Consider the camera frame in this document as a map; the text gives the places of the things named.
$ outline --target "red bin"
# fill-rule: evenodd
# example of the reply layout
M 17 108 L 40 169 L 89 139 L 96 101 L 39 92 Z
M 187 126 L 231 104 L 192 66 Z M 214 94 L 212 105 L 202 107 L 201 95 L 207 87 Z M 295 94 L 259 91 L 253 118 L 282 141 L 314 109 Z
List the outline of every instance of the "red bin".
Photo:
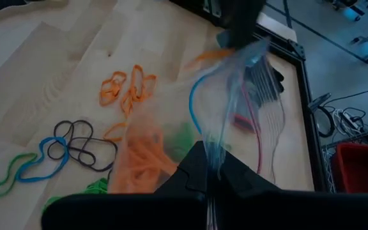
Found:
M 332 172 L 338 192 L 368 193 L 368 145 L 338 145 Z

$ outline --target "green elastic cord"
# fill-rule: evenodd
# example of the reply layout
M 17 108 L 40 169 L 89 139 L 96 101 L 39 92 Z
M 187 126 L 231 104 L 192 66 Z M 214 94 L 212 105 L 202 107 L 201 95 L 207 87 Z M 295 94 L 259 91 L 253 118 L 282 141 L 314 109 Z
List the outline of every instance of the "green elastic cord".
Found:
M 81 192 L 80 194 L 107 194 L 107 179 L 102 178 L 102 179 L 88 185 L 86 190 Z M 51 198 L 49 198 L 49 200 L 46 202 L 45 206 L 43 207 L 42 212 L 44 212 L 48 208 L 49 205 L 51 205 L 53 202 L 55 202 L 59 199 L 62 199 L 62 197 L 51 197 Z
M 194 144 L 194 133 L 190 123 L 183 122 L 175 134 L 166 136 L 164 140 L 165 152 L 171 160 L 181 162 Z
M 5 179 L 3 179 L 3 180 L 0 181 L 0 186 L 5 185 L 5 183 L 7 183 L 8 180 L 10 179 L 11 170 L 12 170 L 13 165 L 16 163 L 16 161 L 18 161 L 18 160 L 20 160 L 22 158 L 31 158 L 27 162 L 24 162 L 21 165 L 21 166 L 23 166 L 24 164 L 33 162 L 37 157 L 38 157 L 38 154 L 36 154 L 36 153 L 23 153 L 23 154 L 17 155 L 14 159 L 11 160 L 10 165 L 8 166 L 8 171 L 6 173 L 6 177 L 5 177 Z M 12 190 L 14 183 L 15 183 L 15 178 L 12 180 L 10 186 L 4 192 L 1 192 L 0 193 L 0 197 L 3 197 L 6 194 L 8 194 Z

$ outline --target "wooden surface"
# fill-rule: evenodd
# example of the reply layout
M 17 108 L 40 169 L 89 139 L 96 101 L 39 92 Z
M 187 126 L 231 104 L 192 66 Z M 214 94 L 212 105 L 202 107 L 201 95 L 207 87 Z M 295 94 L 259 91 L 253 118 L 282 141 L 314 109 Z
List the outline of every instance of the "wooden surface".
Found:
M 294 31 L 266 15 L 260 23 L 296 40 Z M 216 47 L 219 31 L 176 5 L 153 0 L 77 0 L 0 20 L 0 179 L 16 154 L 38 152 L 38 143 L 61 120 L 86 119 L 97 137 L 123 121 L 118 103 L 105 108 L 98 103 L 100 85 L 113 71 L 130 73 L 140 64 L 159 76 L 157 91 L 162 91 L 188 77 L 182 67 Z M 273 55 L 269 59 L 286 78 L 286 126 L 274 158 L 276 182 L 281 188 L 312 190 L 295 69 Z M 113 158 L 111 146 L 89 148 L 100 155 L 99 166 Z M 248 163 L 242 154 L 238 157 Z M 57 165 L 46 160 L 27 176 L 48 174 Z M 38 229 L 48 198 L 80 192 L 103 176 L 71 160 L 50 180 L 16 183 L 0 198 L 0 229 Z

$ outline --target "ziplock bag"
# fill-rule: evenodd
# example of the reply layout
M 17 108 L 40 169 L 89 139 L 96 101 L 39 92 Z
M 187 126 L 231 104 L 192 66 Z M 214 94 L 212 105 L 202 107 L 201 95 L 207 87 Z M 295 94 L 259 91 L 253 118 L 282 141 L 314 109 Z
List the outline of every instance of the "ziplock bag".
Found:
M 109 192 L 154 192 L 200 138 L 208 172 L 218 179 L 228 150 L 274 182 L 272 160 L 284 112 L 267 46 L 266 40 L 253 43 L 134 107 Z

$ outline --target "transparent plastic bag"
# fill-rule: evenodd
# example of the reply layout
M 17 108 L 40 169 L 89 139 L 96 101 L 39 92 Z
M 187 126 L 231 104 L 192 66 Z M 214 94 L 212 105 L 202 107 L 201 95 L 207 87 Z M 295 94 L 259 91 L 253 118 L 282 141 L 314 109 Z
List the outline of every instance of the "transparent plastic bag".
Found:
M 200 139 L 208 172 L 218 179 L 228 150 L 274 181 L 272 160 L 284 112 L 267 47 L 266 40 L 251 44 L 134 107 L 109 192 L 154 192 Z

